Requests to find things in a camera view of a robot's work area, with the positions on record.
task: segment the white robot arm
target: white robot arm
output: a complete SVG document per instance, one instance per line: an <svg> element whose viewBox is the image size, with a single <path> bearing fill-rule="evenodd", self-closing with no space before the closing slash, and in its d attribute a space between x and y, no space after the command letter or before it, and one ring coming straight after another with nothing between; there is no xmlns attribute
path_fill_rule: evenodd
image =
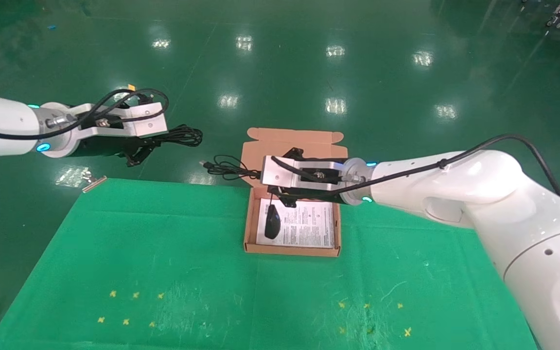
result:
<svg viewBox="0 0 560 350"><path fill-rule="evenodd" d="M353 205L372 198L425 219L473 228L542 348L560 350L560 197L527 177L507 153L476 150L441 161L462 154L373 166L359 158L341 164L267 156L261 180L289 206L299 193ZM420 168L431 169L413 171ZM325 182L326 177L340 181ZM386 177L392 179L371 184Z"/></svg>
<svg viewBox="0 0 560 350"><path fill-rule="evenodd" d="M153 102L153 95L165 102ZM123 95L112 106L106 102ZM126 100L138 97L138 105ZM36 150L51 158L120 155L136 166L162 142L198 146L202 132L184 124L168 130L164 111L167 97L155 89L119 89L97 104L67 106L48 102L29 107L0 98L0 156Z"/></svg>

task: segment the cardboard box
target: cardboard box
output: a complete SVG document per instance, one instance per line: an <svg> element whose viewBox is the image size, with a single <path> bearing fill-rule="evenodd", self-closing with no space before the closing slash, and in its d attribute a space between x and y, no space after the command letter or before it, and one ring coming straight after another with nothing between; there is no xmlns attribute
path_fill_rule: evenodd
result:
<svg viewBox="0 0 560 350"><path fill-rule="evenodd" d="M241 160L249 169L263 169L263 157L281 157L291 148L304 149L305 158L347 158L347 148L334 143L343 139L342 133L331 131L306 131L289 129L250 128L247 135L256 141L243 144ZM267 186L258 179L243 177L252 186L247 203L247 219L243 248L248 253L309 255L313 257L338 257L340 254L340 204L334 203L334 248L304 248L300 246L277 246L256 244L258 214L262 199L269 200Z"/></svg>

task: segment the green table cover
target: green table cover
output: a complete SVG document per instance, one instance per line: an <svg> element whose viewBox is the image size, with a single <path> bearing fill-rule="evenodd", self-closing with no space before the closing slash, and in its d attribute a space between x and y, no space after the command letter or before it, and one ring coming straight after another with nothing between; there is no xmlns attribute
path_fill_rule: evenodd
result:
<svg viewBox="0 0 560 350"><path fill-rule="evenodd" d="M364 203L342 207L338 258L248 254L248 195L120 179L81 195L0 349L535 349L472 231Z"/></svg>

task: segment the paper sheet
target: paper sheet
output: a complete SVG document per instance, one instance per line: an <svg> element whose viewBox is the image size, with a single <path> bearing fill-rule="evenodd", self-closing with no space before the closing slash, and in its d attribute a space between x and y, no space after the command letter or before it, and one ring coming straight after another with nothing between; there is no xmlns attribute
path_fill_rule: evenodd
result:
<svg viewBox="0 0 560 350"><path fill-rule="evenodd" d="M271 204L276 206L282 221L280 233L273 240L265 237L269 200L262 199L256 231L257 244L334 248L331 203L298 201L297 208L286 208L280 200L274 199Z"/></svg>

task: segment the black computer mouse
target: black computer mouse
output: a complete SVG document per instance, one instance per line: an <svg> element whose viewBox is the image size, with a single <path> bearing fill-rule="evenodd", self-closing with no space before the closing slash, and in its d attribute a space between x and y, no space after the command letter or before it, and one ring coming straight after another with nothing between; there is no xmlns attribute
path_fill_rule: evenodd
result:
<svg viewBox="0 0 560 350"><path fill-rule="evenodd" d="M280 233L280 215L274 204L269 204L267 208L267 219L265 219L265 237L275 239Z"/></svg>

